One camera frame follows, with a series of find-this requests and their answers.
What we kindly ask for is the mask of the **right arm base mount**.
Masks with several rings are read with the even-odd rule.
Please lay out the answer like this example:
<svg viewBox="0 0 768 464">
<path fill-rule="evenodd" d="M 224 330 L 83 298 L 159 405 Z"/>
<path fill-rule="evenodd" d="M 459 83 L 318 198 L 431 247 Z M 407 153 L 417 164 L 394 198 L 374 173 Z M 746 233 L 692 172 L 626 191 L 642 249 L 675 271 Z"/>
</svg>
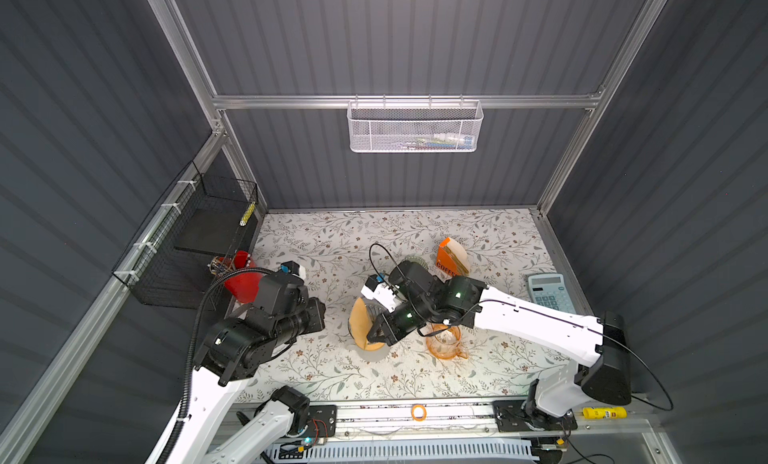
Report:
<svg viewBox="0 0 768 464">
<path fill-rule="evenodd" d="M 525 400 L 502 399 L 491 403 L 493 417 L 500 432 L 553 431 L 566 433 L 578 428 L 572 411 L 553 417 L 529 406 Z"/>
</svg>

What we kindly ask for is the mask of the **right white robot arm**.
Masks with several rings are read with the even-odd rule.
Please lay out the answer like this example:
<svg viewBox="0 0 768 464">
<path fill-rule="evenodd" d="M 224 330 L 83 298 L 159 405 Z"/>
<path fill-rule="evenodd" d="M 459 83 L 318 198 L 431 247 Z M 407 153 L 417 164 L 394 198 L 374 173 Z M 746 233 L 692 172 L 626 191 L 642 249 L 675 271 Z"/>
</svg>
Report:
<svg viewBox="0 0 768 464">
<path fill-rule="evenodd" d="M 533 428 L 561 424 L 587 402 L 626 406 L 632 401 L 630 350 L 618 315 L 551 309 L 467 276 L 443 281 L 409 260 L 387 277 L 369 276 L 361 293 L 384 308 L 367 333 L 372 343 L 392 346 L 428 324 L 442 324 L 512 335 L 566 356 L 565 367 L 529 386 L 520 413 Z"/>
</svg>

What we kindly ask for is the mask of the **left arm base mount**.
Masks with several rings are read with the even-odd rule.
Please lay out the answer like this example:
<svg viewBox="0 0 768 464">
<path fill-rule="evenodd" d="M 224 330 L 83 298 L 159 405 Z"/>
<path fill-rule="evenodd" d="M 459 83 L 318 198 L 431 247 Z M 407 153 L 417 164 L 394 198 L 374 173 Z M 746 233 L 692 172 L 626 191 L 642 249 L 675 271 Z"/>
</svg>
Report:
<svg viewBox="0 0 768 464">
<path fill-rule="evenodd" d="M 311 404 L 302 425 L 289 431 L 285 438 L 330 438 L 336 434 L 338 407 L 336 405 Z"/>
</svg>

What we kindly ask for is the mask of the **orange glass pitcher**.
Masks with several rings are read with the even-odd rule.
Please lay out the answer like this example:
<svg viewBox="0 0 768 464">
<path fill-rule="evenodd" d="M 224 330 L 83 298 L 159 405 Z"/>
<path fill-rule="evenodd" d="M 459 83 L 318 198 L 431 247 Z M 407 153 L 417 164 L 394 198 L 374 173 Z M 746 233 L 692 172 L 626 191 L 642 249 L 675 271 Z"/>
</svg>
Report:
<svg viewBox="0 0 768 464">
<path fill-rule="evenodd" d="M 425 338 L 428 351 L 437 359 L 468 359 L 469 355 L 462 344 L 462 333 L 458 327 L 431 323 Z"/>
</svg>

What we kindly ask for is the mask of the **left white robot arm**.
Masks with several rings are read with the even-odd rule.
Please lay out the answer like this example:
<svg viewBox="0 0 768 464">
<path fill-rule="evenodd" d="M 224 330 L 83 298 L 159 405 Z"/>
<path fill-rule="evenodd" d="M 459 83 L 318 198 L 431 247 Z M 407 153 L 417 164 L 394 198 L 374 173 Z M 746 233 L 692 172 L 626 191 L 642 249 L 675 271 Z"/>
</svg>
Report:
<svg viewBox="0 0 768 464">
<path fill-rule="evenodd" d="M 150 463 L 251 463 L 285 436 L 307 428 L 310 400 L 283 386 L 224 443 L 214 445 L 224 417 L 256 371 L 282 356 L 305 334 L 324 329 L 325 305 L 308 293 L 306 270 L 294 261 L 259 269 L 259 290 L 245 317 L 213 325 L 192 341 L 185 359 L 182 397 L 151 451 Z"/>
</svg>

